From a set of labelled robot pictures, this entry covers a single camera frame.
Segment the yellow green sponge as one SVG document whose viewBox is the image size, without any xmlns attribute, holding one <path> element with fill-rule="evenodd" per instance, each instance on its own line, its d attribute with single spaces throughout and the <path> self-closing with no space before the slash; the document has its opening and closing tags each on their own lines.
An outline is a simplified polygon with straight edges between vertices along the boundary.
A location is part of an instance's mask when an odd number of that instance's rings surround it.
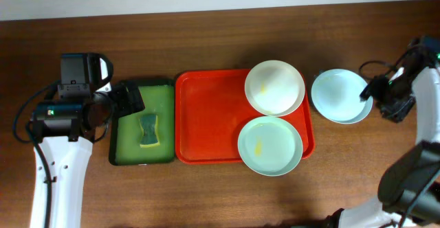
<svg viewBox="0 0 440 228">
<path fill-rule="evenodd" d="M 150 148 L 160 145 L 158 135 L 158 117 L 156 114 L 147 114 L 139 118 L 142 136 L 140 139 L 141 148 Z"/>
</svg>

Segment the light blue plate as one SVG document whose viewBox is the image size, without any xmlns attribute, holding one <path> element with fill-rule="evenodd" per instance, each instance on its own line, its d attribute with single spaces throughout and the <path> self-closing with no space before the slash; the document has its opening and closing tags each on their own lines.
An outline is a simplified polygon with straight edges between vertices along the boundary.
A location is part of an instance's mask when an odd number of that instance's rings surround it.
<svg viewBox="0 0 440 228">
<path fill-rule="evenodd" d="M 326 119 L 339 124 L 354 124 L 369 115 L 373 99 L 362 101 L 367 82 L 346 69 L 330 69 L 318 75 L 311 87 L 316 110 Z"/>
</svg>

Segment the mint green plate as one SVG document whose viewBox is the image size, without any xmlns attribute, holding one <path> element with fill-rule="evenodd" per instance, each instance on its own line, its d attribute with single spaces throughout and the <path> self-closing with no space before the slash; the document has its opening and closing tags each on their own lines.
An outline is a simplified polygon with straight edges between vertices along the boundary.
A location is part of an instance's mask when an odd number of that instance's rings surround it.
<svg viewBox="0 0 440 228">
<path fill-rule="evenodd" d="M 303 155 L 299 132 L 289 122 L 270 116 L 249 121 L 239 133 L 237 148 L 244 164 L 264 176 L 291 172 Z"/>
</svg>

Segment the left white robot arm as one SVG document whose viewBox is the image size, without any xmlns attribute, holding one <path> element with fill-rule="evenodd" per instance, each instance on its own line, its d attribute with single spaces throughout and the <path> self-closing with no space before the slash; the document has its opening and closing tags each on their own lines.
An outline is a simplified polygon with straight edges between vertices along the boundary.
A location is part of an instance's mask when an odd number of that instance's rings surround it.
<svg viewBox="0 0 440 228">
<path fill-rule="evenodd" d="M 113 119 L 143 111 L 138 85 L 123 80 L 110 91 L 90 92 L 87 84 L 68 87 L 56 81 L 47 88 L 25 129 L 34 146 L 35 187 L 31 227 L 79 227 L 83 186 L 96 129 Z"/>
</svg>

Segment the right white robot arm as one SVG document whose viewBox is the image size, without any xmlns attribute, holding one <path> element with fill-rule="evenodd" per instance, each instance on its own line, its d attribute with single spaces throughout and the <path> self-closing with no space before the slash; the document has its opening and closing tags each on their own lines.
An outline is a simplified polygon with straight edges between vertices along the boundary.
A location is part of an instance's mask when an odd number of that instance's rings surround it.
<svg viewBox="0 0 440 228">
<path fill-rule="evenodd" d="M 414 227 L 439 223 L 439 39 L 415 38 L 360 94 L 381 116 L 401 122 L 417 110 L 415 146 L 383 174 L 377 196 L 327 216 L 321 227 Z"/>
</svg>

